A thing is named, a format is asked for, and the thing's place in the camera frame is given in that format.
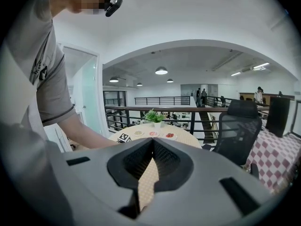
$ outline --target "red food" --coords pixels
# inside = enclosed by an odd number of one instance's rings
[[[174,137],[174,134],[173,134],[173,133],[168,133],[168,134],[166,135],[166,137],[167,137],[167,138]]]

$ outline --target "potted plant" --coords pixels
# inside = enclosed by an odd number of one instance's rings
[[[165,119],[164,115],[158,115],[157,112],[154,111],[154,109],[150,110],[148,113],[145,115],[145,119],[148,121],[152,121],[154,123],[154,126],[156,129],[161,128],[161,122],[162,120]]]

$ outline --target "black headset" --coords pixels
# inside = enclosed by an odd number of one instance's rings
[[[104,10],[106,11],[106,17],[111,17],[113,13],[115,13],[118,8],[121,7],[123,0],[105,0],[104,1]]]

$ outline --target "plate of food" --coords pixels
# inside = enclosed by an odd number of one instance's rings
[[[178,138],[178,136],[175,133],[166,133],[164,134],[163,138],[174,141]]]
[[[149,133],[149,136],[150,136],[150,137],[157,137],[158,135],[160,135],[160,133],[157,132],[157,131],[151,131],[151,132]]]
[[[144,134],[144,132],[143,132],[143,131],[140,131],[140,130],[137,130],[137,131],[134,132],[134,136],[135,136],[135,137],[142,136],[143,134]]]

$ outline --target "wooden table top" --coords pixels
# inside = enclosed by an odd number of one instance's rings
[[[138,130],[142,131],[144,134],[139,137],[134,136],[134,133]],[[109,139],[113,141],[117,141],[118,137],[120,137],[122,133],[125,133],[129,135],[132,140],[138,140],[141,138],[150,137],[149,133],[152,131],[157,131],[158,133],[160,133],[158,136],[159,138],[163,138],[164,135],[167,133],[174,133],[177,135],[177,139],[175,141],[185,143],[190,146],[195,146],[201,149],[198,140],[189,132],[181,128],[178,128],[176,126],[170,126],[163,123],[159,130],[155,130],[154,125],[152,123],[125,128],[112,135]],[[155,161],[152,159],[147,169],[145,170],[144,174],[139,180],[138,195],[139,195],[139,202],[140,202],[140,210],[142,210],[145,206],[147,206],[152,201],[154,197],[154,184],[158,180],[159,180],[158,169],[155,164]]]

